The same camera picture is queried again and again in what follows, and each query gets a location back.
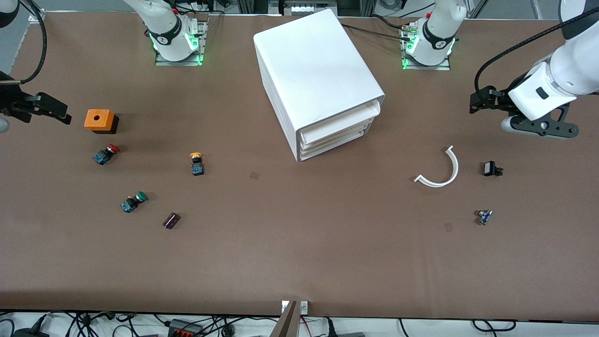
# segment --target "orange push button box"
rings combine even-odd
[[[108,109],[89,109],[84,127],[98,134],[115,134],[119,118]]]

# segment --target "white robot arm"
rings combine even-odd
[[[8,26],[18,13],[18,0],[0,0],[0,28]]]
[[[558,139],[578,135],[578,127],[564,120],[570,102],[599,90],[599,0],[562,0],[559,10],[565,44],[537,61],[505,90],[496,91],[492,86],[476,88],[470,98],[470,113],[481,109],[508,111],[509,117],[501,127],[512,133]],[[480,73],[492,61],[477,73],[476,86]],[[557,121],[551,119],[551,112],[556,109],[561,111]]]
[[[440,64],[448,56],[466,13],[464,0],[436,0],[430,16],[416,22],[417,36],[406,53],[424,65]]]
[[[123,0],[140,15],[154,47],[168,61],[181,61],[198,50],[198,21],[175,14],[163,0]]]

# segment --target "white curved plastic piece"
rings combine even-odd
[[[427,178],[423,177],[422,174],[420,174],[418,177],[416,177],[416,179],[414,179],[414,182],[420,181],[421,183],[423,183],[424,185],[429,186],[429,187],[443,187],[443,186],[451,183],[458,176],[458,157],[455,156],[455,153],[453,153],[453,151],[451,151],[451,149],[453,149],[453,145],[449,146],[449,149],[447,149],[445,151],[445,153],[449,156],[449,158],[451,159],[451,162],[453,163],[453,173],[451,174],[451,178],[449,178],[448,181],[446,181],[446,182],[431,182]]]

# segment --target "small electronic component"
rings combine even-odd
[[[485,163],[485,177],[490,177],[490,176],[501,177],[502,175],[503,175],[503,168],[495,166],[495,162],[493,160]]]
[[[174,319],[168,326],[167,336],[193,337],[198,336],[203,330],[204,327],[199,324]]]
[[[83,126],[97,134],[115,134],[119,118],[108,109],[89,109]]]
[[[106,149],[100,150],[95,156],[93,156],[93,160],[100,165],[104,165],[111,160],[112,156],[118,151],[120,150],[116,145],[108,144]]]
[[[479,223],[481,226],[486,225],[487,221],[489,221],[489,219],[491,219],[491,215],[493,215],[493,211],[492,210],[481,210],[479,211]]]
[[[204,174],[204,165],[202,164],[202,154],[194,152],[189,155],[191,157],[191,173],[194,176],[201,176]]]
[[[179,219],[181,219],[179,214],[171,213],[171,215],[168,216],[168,218],[162,223],[162,225],[166,229],[173,229],[173,227],[175,227]]]
[[[139,191],[134,197],[128,197],[127,200],[123,201],[123,203],[120,204],[120,208],[125,213],[131,213],[137,208],[137,206],[139,206],[139,204],[147,200],[148,196],[146,193]]]

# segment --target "brown table surface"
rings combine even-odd
[[[302,299],[310,315],[599,319],[597,98],[572,104],[567,141],[468,114],[480,65],[553,22],[466,21],[451,71],[402,70],[395,40],[349,32],[382,112],[365,137],[296,163],[252,40],[289,20],[221,18],[203,66],[155,67],[136,14],[50,13],[46,64],[23,90],[67,103],[72,124],[11,119],[0,135],[0,308],[276,315]],[[481,85],[505,88],[561,43],[524,47]],[[40,45],[32,26],[13,77]],[[85,129],[90,108],[117,113],[119,132]],[[99,166],[109,142],[124,151]],[[456,180],[414,183],[449,177],[450,145]],[[191,175],[195,151],[205,176]],[[482,176],[489,160],[503,177]],[[123,213],[139,190],[150,200]],[[480,209],[494,211],[486,227]]]

